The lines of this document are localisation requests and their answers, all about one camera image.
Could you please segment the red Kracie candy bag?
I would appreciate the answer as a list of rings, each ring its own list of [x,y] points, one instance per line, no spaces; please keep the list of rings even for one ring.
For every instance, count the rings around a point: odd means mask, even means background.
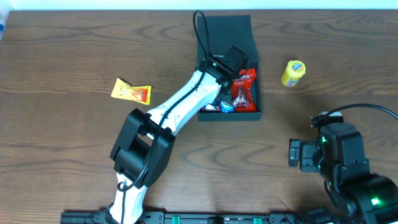
[[[251,87],[256,79],[256,70],[254,68],[241,70],[239,75],[238,79],[233,80],[231,90],[234,110],[237,113],[256,112],[257,108],[251,94]]]

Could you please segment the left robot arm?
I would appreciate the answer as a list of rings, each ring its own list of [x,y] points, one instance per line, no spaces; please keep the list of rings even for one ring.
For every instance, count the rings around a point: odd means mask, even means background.
[[[134,109],[128,114],[110,153],[118,186],[106,214],[108,223],[138,221],[146,191],[167,167],[177,133],[229,89],[244,67],[221,58],[202,60],[191,79],[167,101],[146,113]]]

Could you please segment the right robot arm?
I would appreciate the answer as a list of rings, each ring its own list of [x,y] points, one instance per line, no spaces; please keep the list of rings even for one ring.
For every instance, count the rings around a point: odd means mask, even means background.
[[[318,129],[314,140],[289,142],[291,167],[323,177],[333,206],[304,213],[304,223],[397,223],[397,186],[388,177],[370,171],[363,138],[354,125],[330,123]]]

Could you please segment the red Hello Panda box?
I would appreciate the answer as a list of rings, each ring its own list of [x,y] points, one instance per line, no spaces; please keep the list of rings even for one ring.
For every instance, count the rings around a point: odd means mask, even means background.
[[[201,109],[201,111],[203,113],[220,112],[220,105],[217,102],[216,103],[208,103]]]

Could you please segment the blue Oreo cookie pack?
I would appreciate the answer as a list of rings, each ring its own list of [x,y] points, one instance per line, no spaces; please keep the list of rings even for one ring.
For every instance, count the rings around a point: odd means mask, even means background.
[[[221,113],[234,113],[234,105],[232,100],[220,100]]]

